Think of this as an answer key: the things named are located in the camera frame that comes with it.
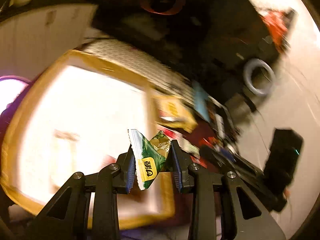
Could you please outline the yellow snack packet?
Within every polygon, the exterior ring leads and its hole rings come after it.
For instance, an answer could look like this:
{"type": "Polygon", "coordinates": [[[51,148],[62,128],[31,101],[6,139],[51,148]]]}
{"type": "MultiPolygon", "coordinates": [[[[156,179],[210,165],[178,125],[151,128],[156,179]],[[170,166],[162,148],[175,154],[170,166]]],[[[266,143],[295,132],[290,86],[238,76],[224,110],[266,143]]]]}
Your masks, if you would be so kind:
{"type": "Polygon", "coordinates": [[[191,133],[197,126],[192,112],[179,97],[156,95],[153,97],[157,109],[157,122],[166,127],[180,128],[191,133]]]}

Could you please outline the green snack packet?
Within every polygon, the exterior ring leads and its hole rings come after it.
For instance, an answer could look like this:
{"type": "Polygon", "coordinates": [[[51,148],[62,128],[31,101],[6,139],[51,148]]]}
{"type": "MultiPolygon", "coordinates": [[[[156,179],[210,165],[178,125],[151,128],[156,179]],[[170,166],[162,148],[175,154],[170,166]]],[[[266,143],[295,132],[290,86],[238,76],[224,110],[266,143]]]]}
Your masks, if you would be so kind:
{"type": "Polygon", "coordinates": [[[163,131],[159,131],[151,140],[137,129],[129,129],[128,134],[135,157],[138,186],[143,191],[150,187],[164,167],[171,141],[163,131]]]}

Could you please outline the white computer keyboard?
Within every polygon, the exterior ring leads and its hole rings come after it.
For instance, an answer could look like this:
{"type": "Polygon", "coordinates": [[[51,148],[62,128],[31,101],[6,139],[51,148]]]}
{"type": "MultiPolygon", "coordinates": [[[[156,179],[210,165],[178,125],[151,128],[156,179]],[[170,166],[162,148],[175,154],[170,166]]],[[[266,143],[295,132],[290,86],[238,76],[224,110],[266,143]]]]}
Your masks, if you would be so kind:
{"type": "Polygon", "coordinates": [[[186,105],[194,104],[190,81],[149,54],[114,38],[88,37],[84,39],[83,45],[84,52],[147,78],[157,90],[180,97],[186,105]]]}

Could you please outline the gold rimmed white tray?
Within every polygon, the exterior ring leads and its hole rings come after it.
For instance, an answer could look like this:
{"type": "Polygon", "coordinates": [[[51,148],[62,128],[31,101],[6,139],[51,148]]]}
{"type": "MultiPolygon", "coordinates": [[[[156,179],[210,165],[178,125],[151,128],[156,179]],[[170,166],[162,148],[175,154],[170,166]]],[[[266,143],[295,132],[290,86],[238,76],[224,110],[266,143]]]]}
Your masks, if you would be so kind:
{"type": "Polygon", "coordinates": [[[152,84],[114,62],[70,50],[1,116],[1,187],[37,215],[75,172],[99,172],[129,149],[128,130],[156,134],[152,84]]]}

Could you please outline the black computer monitor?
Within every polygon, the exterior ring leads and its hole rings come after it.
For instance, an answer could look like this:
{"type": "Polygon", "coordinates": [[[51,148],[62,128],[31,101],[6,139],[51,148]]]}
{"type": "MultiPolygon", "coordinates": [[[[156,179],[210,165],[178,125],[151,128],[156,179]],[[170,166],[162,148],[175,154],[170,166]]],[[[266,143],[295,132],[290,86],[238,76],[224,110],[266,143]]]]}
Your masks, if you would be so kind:
{"type": "Polygon", "coordinates": [[[93,26],[199,82],[223,82],[278,51],[249,0],[101,0],[93,26]]]}

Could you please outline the orange plastic bag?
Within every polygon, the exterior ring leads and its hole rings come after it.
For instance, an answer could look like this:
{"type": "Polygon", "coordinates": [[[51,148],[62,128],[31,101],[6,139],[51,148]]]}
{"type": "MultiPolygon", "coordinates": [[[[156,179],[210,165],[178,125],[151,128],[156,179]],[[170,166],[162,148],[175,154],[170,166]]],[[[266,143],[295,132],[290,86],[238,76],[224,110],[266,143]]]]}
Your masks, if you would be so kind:
{"type": "Polygon", "coordinates": [[[283,53],[290,47],[287,37],[296,18],[296,11],[292,8],[287,10],[261,8],[259,15],[267,26],[277,51],[283,53]]]}

